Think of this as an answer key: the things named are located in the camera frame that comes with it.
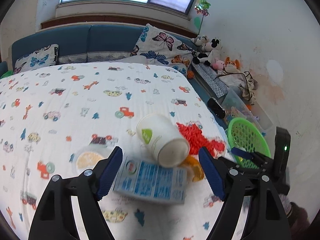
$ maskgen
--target basketball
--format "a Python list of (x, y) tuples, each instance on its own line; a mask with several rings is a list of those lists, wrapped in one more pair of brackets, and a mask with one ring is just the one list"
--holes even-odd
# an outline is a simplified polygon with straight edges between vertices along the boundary
[(188, 72), (187, 72), (187, 79), (193, 79), (194, 76), (195, 76), (195, 74), (193, 73), (193, 71), (188, 70)]

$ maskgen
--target windowsill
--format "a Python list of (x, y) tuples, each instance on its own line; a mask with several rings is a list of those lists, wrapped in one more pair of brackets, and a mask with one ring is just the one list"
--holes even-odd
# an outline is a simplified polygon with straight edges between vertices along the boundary
[(104, 14), (141, 17), (189, 29), (190, 18), (169, 8), (127, 0), (79, 0), (57, 5), (56, 17)]

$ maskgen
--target blue sofa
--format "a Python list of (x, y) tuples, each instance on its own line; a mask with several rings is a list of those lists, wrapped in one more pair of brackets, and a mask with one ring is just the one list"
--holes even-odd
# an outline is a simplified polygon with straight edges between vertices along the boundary
[[(134, 48), (143, 28), (107, 24), (63, 26), (40, 31), (12, 44), (12, 65), (14, 68), (18, 58), (50, 44), (59, 45), (57, 65), (88, 62), (88, 59), (91, 59), (88, 56), (97, 52), (128, 54)], [(196, 49), (188, 38), (173, 33), (172, 35)], [(7, 63), (0, 63), (0, 76), (7, 71)]]

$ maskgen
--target butterfly pillow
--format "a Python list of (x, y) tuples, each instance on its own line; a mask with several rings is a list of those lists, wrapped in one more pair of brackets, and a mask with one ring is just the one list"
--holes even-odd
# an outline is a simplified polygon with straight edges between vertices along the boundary
[(52, 44), (18, 58), (13, 73), (25, 72), (56, 65), (59, 46)]
[(151, 65), (178, 66), (178, 71), (187, 75), (192, 61), (193, 49), (164, 31), (147, 24), (131, 55), (142, 55)]

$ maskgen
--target red fluffy toy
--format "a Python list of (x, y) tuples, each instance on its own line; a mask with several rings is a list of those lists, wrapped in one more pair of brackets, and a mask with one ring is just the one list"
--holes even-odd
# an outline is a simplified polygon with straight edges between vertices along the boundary
[(183, 125), (177, 123), (179, 132), (187, 139), (190, 144), (189, 154), (197, 155), (201, 147), (207, 147), (210, 154), (215, 157), (217, 153), (223, 152), (225, 150), (225, 143), (218, 142), (216, 140), (208, 140), (202, 135), (202, 131), (196, 124), (193, 125)]

